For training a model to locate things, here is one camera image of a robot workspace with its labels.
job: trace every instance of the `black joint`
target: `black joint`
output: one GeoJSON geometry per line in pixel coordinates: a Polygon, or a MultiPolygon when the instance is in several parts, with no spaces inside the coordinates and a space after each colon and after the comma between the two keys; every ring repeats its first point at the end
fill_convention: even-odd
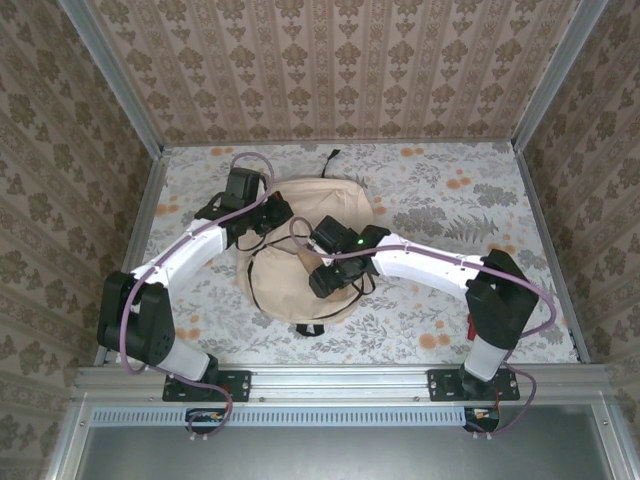
{"type": "MultiPolygon", "coordinates": [[[[391,232],[386,228],[367,225],[358,235],[335,218],[327,215],[310,235],[310,239],[329,254],[353,253],[373,248],[391,232]]],[[[378,275],[370,255],[335,260],[331,265],[316,268],[309,276],[309,286],[318,298],[327,298],[345,288],[365,273],[378,275]]]]}
{"type": "MultiPolygon", "coordinates": [[[[98,319],[98,343],[120,351],[120,326],[124,306],[136,279],[133,274],[111,273],[104,283],[98,319]]],[[[127,355],[157,366],[167,357],[175,341],[175,329],[169,292],[160,283],[142,285],[134,305],[139,313],[129,312],[126,333],[127,355]]]]}
{"type": "MultiPolygon", "coordinates": [[[[194,218],[214,221],[248,207],[257,200],[260,182],[263,180],[265,177],[260,172],[246,168],[231,169],[225,191],[216,194],[194,215],[194,218]]],[[[222,222],[220,226],[227,231],[229,247],[247,233],[247,230],[254,230],[259,236],[264,236],[284,225],[291,217],[293,212],[289,203],[282,198],[280,192],[275,192],[261,205],[243,215],[222,222]]]]}
{"type": "MultiPolygon", "coordinates": [[[[486,267],[528,282],[511,256],[502,250],[491,250],[482,260],[486,267]]],[[[538,296],[528,288],[484,272],[469,280],[467,288],[467,303],[477,334],[494,347],[513,350],[538,296]]]]}

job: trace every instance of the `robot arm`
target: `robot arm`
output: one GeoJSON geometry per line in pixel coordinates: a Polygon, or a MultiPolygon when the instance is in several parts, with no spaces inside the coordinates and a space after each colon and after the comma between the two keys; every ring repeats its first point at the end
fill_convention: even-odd
{"type": "Polygon", "coordinates": [[[475,269],[464,262],[481,264],[527,280],[506,252],[492,250],[486,257],[443,252],[391,233],[367,226],[360,234],[332,217],[325,217],[309,237],[313,248],[330,254],[351,253],[374,247],[403,245],[405,250],[378,251],[326,262],[311,273],[309,285],[316,296],[326,298],[365,273],[407,278],[442,290],[466,301],[476,329],[471,352],[461,368],[462,384],[470,394],[482,390],[495,376],[509,351],[513,350],[533,312],[538,296],[525,287],[475,269]],[[443,254],[460,263],[439,260],[417,251],[443,254]]]}
{"type": "Polygon", "coordinates": [[[262,174],[252,170],[232,169],[225,192],[214,196],[197,212],[185,233],[164,252],[131,273],[116,271],[107,277],[98,324],[100,345],[120,350],[120,324],[126,300],[135,283],[153,269],[129,312],[125,337],[127,355],[189,380],[216,383],[217,359],[176,337],[171,302],[206,262],[233,245],[248,229],[266,235],[293,216],[289,204],[276,192],[260,206],[194,235],[212,221],[255,202],[263,179],[262,174]],[[177,248],[185,237],[190,237],[191,241],[177,248]]]}

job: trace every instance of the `black mounting plate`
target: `black mounting plate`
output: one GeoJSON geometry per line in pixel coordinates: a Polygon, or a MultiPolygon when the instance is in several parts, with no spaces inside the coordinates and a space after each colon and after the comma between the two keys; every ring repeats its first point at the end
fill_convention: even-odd
{"type": "MultiPolygon", "coordinates": [[[[248,402],[251,393],[251,371],[220,370],[217,385],[229,392],[234,402],[248,402]]],[[[162,400],[164,402],[224,402],[224,397],[213,390],[192,387],[175,378],[167,377],[162,400]]]]}
{"type": "Polygon", "coordinates": [[[427,372],[427,386],[432,402],[465,402],[465,401],[495,401],[496,391],[500,401],[520,400],[520,390],[516,374],[507,368],[500,368],[493,378],[495,388],[487,388],[477,397],[470,397],[462,388],[459,368],[443,368],[427,372]]]}

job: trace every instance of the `floral patterned floor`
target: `floral patterned floor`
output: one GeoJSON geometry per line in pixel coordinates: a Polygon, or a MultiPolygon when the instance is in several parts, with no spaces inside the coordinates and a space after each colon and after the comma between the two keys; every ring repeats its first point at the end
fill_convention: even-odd
{"type": "MultiPolygon", "coordinates": [[[[171,152],[146,250],[151,258],[224,190],[234,154],[263,153],[278,179],[319,176],[334,148],[327,176],[360,183],[375,222],[411,240],[452,252],[502,248],[528,278],[555,295],[542,244],[509,143],[264,145],[181,147],[171,152]]],[[[263,168],[256,160],[243,166],[263,168]]],[[[377,281],[356,312],[318,338],[266,317],[235,285],[234,248],[205,266],[173,305],[179,336],[222,363],[421,364],[460,363],[470,349],[467,306],[442,292],[404,280],[377,281]]],[[[523,340],[517,363],[576,362],[560,312],[557,324],[523,340]]],[[[529,326],[547,318],[538,306],[529,326]]]]}

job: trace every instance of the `beige bag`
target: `beige bag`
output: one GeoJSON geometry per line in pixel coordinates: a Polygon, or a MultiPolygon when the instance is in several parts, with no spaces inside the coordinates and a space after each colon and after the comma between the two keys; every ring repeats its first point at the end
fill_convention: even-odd
{"type": "MultiPolygon", "coordinates": [[[[306,218],[314,227],[326,215],[356,232],[373,223],[373,210],[364,190],[350,180],[289,180],[276,184],[274,191],[282,193],[295,216],[306,218]]],[[[315,335],[305,333],[306,325],[324,325],[345,319],[357,308],[361,292],[348,286],[325,299],[317,298],[309,287],[309,272],[320,265],[320,259],[305,255],[303,251],[298,255],[299,249],[290,237],[289,223],[270,232],[255,249],[251,247],[258,245],[261,239],[253,231],[240,237],[238,285],[267,315],[300,324],[298,332],[302,335],[320,335],[322,328],[314,327],[315,335]]],[[[309,232],[299,222],[295,224],[295,233],[306,237],[309,232]]]]}

